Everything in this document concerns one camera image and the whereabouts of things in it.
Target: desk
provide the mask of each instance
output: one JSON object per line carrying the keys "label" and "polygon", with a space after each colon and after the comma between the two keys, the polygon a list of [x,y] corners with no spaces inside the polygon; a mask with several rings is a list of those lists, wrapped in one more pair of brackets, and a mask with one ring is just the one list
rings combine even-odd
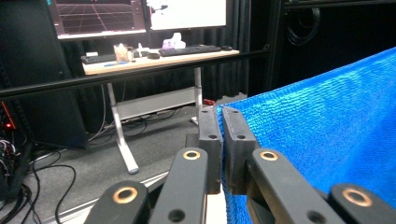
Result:
{"label": "desk", "polygon": [[[173,57],[161,57],[158,60],[152,60],[148,58],[136,58],[135,63],[117,64],[113,66],[105,66],[108,63],[95,63],[95,64],[83,64],[85,75],[104,75],[104,74],[117,74],[117,72],[133,72],[135,69],[149,68],[160,65],[177,65],[179,63],[189,63],[199,61],[202,59],[220,58],[232,54],[238,54],[238,50],[231,51],[219,51],[211,53],[191,54],[183,56]],[[201,68],[194,68],[195,86],[178,91],[169,91],[157,95],[151,95],[147,97],[137,98],[125,102],[116,102],[114,96],[113,86],[111,83],[107,83],[108,96],[111,103],[111,111],[113,113],[114,122],[117,130],[117,144],[120,153],[125,161],[127,170],[130,174],[135,174],[139,171],[139,167],[134,160],[131,149],[129,149],[125,142],[124,134],[122,131],[121,121],[124,119],[134,118],[147,113],[152,113],[167,108],[187,105],[195,103],[197,109],[197,115],[199,110],[202,108],[202,86],[201,86]]]}

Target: computer monitor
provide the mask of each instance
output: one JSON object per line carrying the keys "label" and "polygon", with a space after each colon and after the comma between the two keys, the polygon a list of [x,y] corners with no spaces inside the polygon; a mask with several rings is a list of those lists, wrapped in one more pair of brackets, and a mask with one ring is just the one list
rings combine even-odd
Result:
{"label": "computer monitor", "polygon": [[141,0],[48,0],[58,39],[145,33]]}
{"label": "computer monitor", "polygon": [[226,0],[146,0],[151,30],[226,25]]}

